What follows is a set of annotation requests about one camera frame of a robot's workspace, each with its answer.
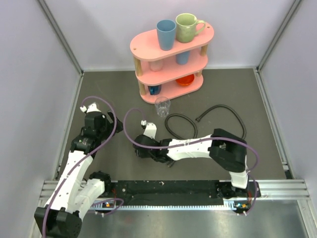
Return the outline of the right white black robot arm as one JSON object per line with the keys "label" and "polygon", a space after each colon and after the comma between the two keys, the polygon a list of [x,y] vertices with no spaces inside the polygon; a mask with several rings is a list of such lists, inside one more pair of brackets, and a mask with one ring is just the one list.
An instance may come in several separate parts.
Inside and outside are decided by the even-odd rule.
{"label": "right white black robot arm", "polygon": [[207,158],[214,160],[231,178],[231,190],[237,196],[249,191],[246,141],[217,128],[213,134],[196,139],[155,139],[141,134],[134,140],[135,153],[140,158],[151,158],[160,163],[182,159]]}

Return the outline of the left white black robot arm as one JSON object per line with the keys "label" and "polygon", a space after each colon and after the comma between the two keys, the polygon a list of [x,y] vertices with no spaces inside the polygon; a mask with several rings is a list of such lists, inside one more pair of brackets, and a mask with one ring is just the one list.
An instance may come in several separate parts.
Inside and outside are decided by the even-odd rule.
{"label": "left white black robot arm", "polygon": [[44,238],[76,238],[82,221],[100,196],[113,191],[110,175],[93,172],[81,187],[86,170],[104,142],[123,130],[122,122],[109,111],[85,113],[84,126],[73,139],[62,176],[44,207],[37,207],[34,218]]}

